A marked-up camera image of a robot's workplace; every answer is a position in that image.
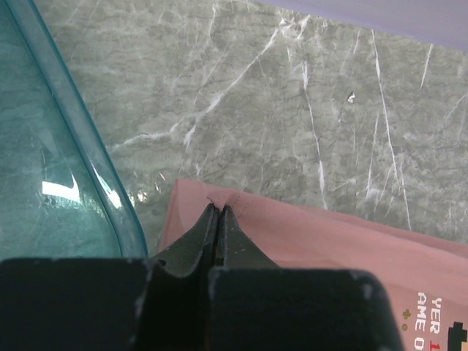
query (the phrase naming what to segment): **teal plastic container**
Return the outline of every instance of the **teal plastic container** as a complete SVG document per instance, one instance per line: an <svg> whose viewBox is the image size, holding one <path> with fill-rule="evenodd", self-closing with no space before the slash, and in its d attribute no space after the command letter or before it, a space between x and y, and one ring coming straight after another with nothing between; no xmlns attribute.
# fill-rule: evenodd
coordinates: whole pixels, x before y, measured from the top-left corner
<svg viewBox="0 0 468 351"><path fill-rule="evenodd" d="M0 0L0 260L145 257L143 231L29 0Z"/></svg>

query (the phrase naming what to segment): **transparent plastic lid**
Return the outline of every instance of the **transparent plastic lid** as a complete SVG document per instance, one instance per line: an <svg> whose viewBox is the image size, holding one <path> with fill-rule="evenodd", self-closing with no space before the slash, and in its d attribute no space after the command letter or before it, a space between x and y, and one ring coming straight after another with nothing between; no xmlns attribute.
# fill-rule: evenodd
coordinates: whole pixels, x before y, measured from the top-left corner
<svg viewBox="0 0 468 351"><path fill-rule="evenodd" d="M0 260L146 255L133 207L37 8L0 0Z"/></svg>

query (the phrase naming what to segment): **marble countertop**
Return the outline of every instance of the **marble countertop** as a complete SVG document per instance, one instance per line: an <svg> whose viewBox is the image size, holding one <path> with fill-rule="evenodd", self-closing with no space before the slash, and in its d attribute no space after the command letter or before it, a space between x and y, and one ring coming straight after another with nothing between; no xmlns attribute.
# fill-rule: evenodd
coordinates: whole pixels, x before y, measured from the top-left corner
<svg viewBox="0 0 468 351"><path fill-rule="evenodd" d="M468 243L466 53L242 0L36 0L151 253L178 177Z"/></svg>

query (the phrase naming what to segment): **pink fabric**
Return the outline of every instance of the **pink fabric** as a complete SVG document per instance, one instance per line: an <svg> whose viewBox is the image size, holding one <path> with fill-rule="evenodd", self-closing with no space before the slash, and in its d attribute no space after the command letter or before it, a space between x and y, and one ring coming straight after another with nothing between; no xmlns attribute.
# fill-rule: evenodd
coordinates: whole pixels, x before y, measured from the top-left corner
<svg viewBox="0 0 468 351"><path fill-rule="evenodd" d="M372 272L388 291L408 350L430 350L430 344L446 350L448 328L454 322L468 329L467 245L319 208L178 180L160 249L189 230L210 202L219 209L229 205L241 229L281 267Z"/></svg>

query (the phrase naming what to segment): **black pixel graphic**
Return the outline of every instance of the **black pixel graphic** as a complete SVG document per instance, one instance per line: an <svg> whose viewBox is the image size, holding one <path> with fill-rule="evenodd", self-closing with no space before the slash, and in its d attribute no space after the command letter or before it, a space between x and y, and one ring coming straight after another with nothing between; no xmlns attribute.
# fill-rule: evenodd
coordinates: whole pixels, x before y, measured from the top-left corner
<svg viewBox="0 0 468 351"><path fill-rule="evenodd" d="M453 327L448 328L447 351L461 351L461 343L467 342L467 335L463 323L453 322Z"/></svg>

